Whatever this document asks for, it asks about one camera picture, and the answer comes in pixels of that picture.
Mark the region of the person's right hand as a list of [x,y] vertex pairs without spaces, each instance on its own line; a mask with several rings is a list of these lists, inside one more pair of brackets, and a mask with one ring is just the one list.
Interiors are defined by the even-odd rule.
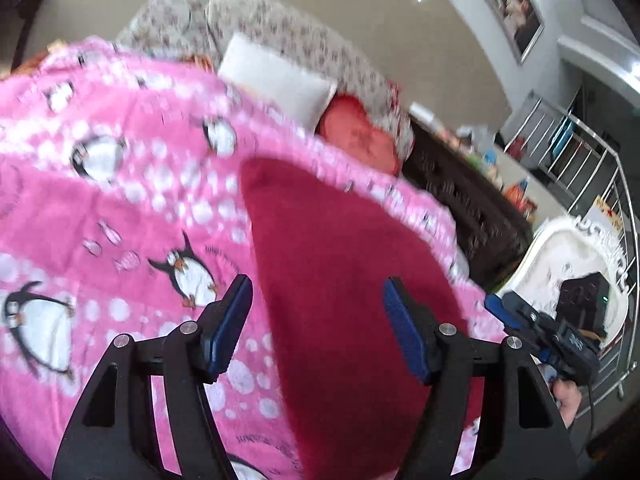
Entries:
[[556,378],[548,383],[556,407],[566,428],[570,428],[582,404],[582,393],[574,382]]

